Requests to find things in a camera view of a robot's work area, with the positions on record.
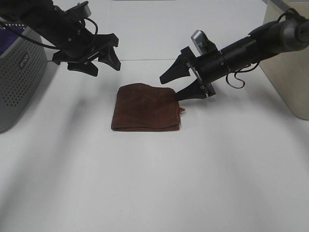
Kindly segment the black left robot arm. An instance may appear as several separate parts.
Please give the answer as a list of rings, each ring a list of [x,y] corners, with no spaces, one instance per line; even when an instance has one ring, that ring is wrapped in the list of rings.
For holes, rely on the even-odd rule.
[[[68,70],[97,76],[98,68],[93,60],[120,70],[114,49],[119,39],[115,34],[91,33],[85,21],[90,19],[88,2],[84,1],[63,11],[51,0],[2,0],[0,16],[9,22],[22,22],[37,32],[55,49],[52,61],[67,63]]]

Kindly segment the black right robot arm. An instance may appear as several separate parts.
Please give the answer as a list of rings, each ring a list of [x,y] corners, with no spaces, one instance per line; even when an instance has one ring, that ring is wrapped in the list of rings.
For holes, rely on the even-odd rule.
[[[211,97],[216,93],[212,82],[280,53],[307,48],[309,22],[296,19],[272,21],[221,50],[218,50],[201,30],[195,31],[191,39],[200,56],[196,57],[192,50],[186,47],[181,50],[172,66],[160,76],[160,82],[166,84],[190,76],[190,71],[193,71],[196,80],[176,93],[179,101]]]

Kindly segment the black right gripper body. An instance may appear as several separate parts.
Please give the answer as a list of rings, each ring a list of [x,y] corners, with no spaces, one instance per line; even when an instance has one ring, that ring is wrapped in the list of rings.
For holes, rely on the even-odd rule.
[[[212,82],[231,73],[224,56],[219,50],[196,57],[189,47],[181,50],[181,55],[187,60],[187,66],[196,75],[196,80],[206,92],[207,97],[216,94]]]

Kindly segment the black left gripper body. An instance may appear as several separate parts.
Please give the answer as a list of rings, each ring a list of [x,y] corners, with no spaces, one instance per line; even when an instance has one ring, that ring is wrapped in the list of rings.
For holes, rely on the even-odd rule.
[[[52,44],[59,50],[53,54],[54,63],[92,62],[104,48],[118,46],[115,34],[93,34],[85,28],[86,20],[93,21],[74,14],[52,14]]]

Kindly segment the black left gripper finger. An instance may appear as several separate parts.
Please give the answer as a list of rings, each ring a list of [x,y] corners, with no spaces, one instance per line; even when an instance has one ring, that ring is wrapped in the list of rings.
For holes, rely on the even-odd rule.
[[[86,62],[86,63],[68,62],[68,70],[85,73],[93,77],[97,77],[98,75],[98,68],[92,62]]]
[[[118,59],[113,47],[104,48],[98,56],[98,62],[105,63],[116,71],[121,69],[121,62]]]

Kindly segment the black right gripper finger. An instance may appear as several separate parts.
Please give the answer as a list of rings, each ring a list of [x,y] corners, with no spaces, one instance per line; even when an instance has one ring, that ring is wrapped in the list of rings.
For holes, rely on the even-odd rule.
[[[183,56],[178,56],[171,67],[166,70],[160,77],[160,83],[166,84],[178,78],[190,75],[187,60]]]
[[[205,99],[206,92],[201,88],[198,81],[194,81],[186,88],[176,93],[176,99],[178,101],[189,100],[189,99]]]

